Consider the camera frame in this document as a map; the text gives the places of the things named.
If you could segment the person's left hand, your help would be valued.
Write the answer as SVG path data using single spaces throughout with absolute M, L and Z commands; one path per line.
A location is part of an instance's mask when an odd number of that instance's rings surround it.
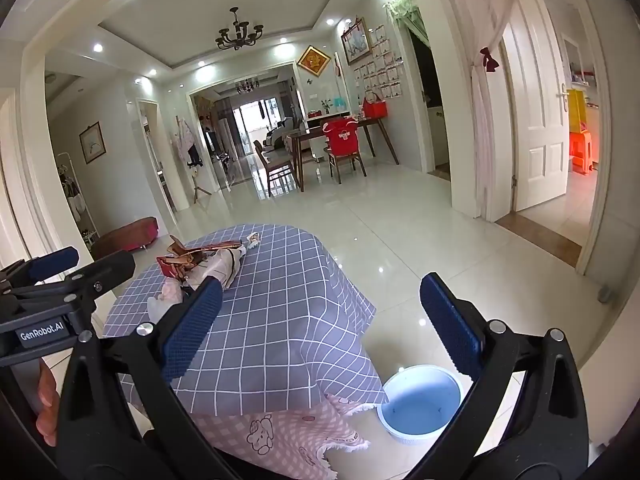
M 60 396 L 56 390 L 56 380 L 47 364 L 39 361 L 39 379 L 37 386 L 38 399 L 42 405 L 38 413 L 36 427 L 44 442 L 54 448 L 58 440 L 58 407 Z

